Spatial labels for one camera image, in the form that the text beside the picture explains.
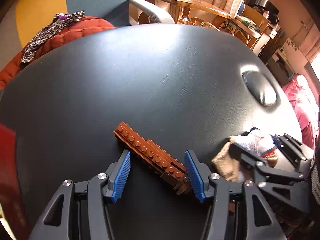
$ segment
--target ribbed blue pad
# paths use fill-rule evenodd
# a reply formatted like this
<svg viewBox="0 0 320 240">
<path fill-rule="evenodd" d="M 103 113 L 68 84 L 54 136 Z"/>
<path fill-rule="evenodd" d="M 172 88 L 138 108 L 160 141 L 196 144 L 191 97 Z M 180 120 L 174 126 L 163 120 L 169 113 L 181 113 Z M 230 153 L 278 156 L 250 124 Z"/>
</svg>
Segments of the ribbed blue pad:
<svg viewBox="0 0 320 240">
<path fill-rule="evenodd" d="M 191 186 L 196 198 L 203 203 L 205 200 L 203 181 L 188 151 L 186 151 L 184 154 L 184 166 L 187 169 Z"/>
<path fill-rule="evenodd" d="M 117 199 L 121 198 L 122 191 L 127 181 L 130 168 L 131 168 L 131 156 L 130 156 L 130 152 L 128 152 L 115 179 L 114 190 L 111 197 L 113 203 L 116 203 Z"/>
</svg>

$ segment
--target puffer jacket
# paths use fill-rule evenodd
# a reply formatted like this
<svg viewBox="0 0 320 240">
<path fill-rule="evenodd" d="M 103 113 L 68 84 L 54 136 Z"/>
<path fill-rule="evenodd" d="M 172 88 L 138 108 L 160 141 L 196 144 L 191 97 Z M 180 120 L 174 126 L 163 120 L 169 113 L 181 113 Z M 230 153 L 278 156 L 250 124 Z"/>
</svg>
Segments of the puffer jacket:
<svg viewBox="0 0 320 240">
<path fill-rule="evenodd" d="M 82 17 L 78 22 L 64 28 L 54 37 L 48 39 L 37 51 L 33 62 L 49 51 L 62 46 L 68 42 L 77 40 L 90 34 L 98 33 L 104 30 L 111 30 L 115 27 L 104 19 L 92 16 Z M 24 48 L 19 52 L 4 68 L 0 71 L 0 90 L 6 85 L 28 64 L 20 64 Z"/>
</svg>

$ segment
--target black table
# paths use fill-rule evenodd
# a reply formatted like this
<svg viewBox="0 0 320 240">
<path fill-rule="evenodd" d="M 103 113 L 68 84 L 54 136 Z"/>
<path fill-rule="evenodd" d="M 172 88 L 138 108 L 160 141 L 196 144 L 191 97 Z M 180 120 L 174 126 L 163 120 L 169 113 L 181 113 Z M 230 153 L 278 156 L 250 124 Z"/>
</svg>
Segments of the black table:
<svg viewBox="0 0 320 240">
<path fill-rule="evenodd" d="M 260 105 L 242 73 L 275 88 Z M 17 171 L 32 226 L 65 179 L 84 181 L 118 160 L 113 135 L 127 122 L 183 162 L 208 163 L 230 135 L 256 126 L 301 140 L 292 107 L 269 70 L 241 41 L 185 25 L 105 31 L 57 48 L 21 71 L 0 102 L 0 122 L 17 132 Z M 137 158 L 122 198 L 110 206 L 116 239 L 199 239 L 207 207 L 177 196 Z"/>
</svg>

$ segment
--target lego brick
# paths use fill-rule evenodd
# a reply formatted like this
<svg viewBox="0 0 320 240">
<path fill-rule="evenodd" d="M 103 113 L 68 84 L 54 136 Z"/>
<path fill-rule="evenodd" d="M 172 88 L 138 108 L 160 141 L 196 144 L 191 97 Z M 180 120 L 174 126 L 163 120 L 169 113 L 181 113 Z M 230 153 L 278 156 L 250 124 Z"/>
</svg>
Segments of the lego brick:
<svg viewBox="0 0 320 240">
<path fill-rule="evenodd" d="M 191 184 L 186 168 L 172 155 L 167 154 L 152 140 L 146 140 L 136 133 L 128 124 L 121 122 L 113 131 L 133 152 L 141 157 L 149 167 L 155 170 L 160 177 L 177 190 L 176 194 L 188 193 Z"/>
</svg>

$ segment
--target gray leather armrest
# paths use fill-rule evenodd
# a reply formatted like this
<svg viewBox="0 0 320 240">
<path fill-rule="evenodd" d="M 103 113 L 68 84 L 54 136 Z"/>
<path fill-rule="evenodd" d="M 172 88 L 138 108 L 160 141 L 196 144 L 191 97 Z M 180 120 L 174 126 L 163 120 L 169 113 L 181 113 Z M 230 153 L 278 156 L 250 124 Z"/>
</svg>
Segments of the gray leather armrest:
<svg viewBox="0 0 320 240">
<path fill-rule="evenodd" d="M 152 20 L 154 23 L 175 23 L 170 14 L 152 3 L 149 3 L 145 0 L 129 1 L 132 5 L 136 6 L 150 16 L 150 20 Z"/>
</svg>

